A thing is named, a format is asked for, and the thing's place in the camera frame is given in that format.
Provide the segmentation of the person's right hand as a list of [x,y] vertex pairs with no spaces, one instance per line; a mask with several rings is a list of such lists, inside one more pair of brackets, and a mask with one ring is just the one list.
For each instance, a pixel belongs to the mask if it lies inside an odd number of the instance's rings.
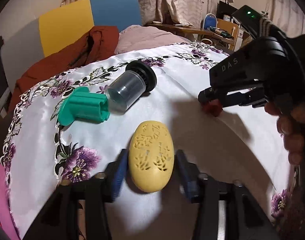
[[304,156],[305,139],[299,131],[299,124],[305,123],[305,103],[295,107],[288,115],[283,114],[272,102],[266,103],[264,109],[266,113],[278,116],[277,131],[283,136],[284,148],[289,153],[289,163],[299,165]]

